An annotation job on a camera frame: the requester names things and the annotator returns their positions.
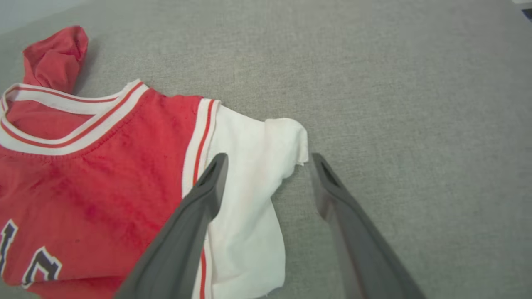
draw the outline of shirt neckline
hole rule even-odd
[[[116,94],[86,98],[57,90],[14,84],[0,99],[0,145],[16,152],[40,155],[67,155],[86,148],[108,132],[137,104],[148,87],[140,80],[128,83]],[[29,135],[7,120],[7,101],[32,100],[65,112],[93,114],[81,126],[60,139],[43,139]]]

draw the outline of gray tablecloth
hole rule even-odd
[[[296,119],[429,298],[532,297],[532,24],[510,0],[98,1],[1,35],[0,89],[73,24],[78,95],[140,78]],[[340,298],[308,169],[273,203],[287,278],[269,298]]]

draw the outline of jersey lettering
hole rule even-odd
[[[15,239],[16,232],[19,228],[15,225],[13,220],[9,220],[2,229],[0,235],[2,235],[2,241],[0,242],[0,276],[4,276],[4,268],[7,261],[7,252],[11,243]]]
[[[63,264],[46,251],[43,246],[35,251],[30,266],[22,278],[22,287],[29,288],[35,282],[35,274],[40,271],[44,274],[44,280],[56,280]]]

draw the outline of white sleeve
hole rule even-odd
[[[292,119],[262,122],[220,106],[206,164],[218,153],[228,154],[229,169],[207,231],[206,293],[261,297],[285,280],[285,246],[270,198],[296,164],[308,161],[307,133]]]

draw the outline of crumpled red fabric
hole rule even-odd
[[[72,93],[83,67],[89,39],[81,26],[62,29],[29,45],[24,55],[24,83]]]

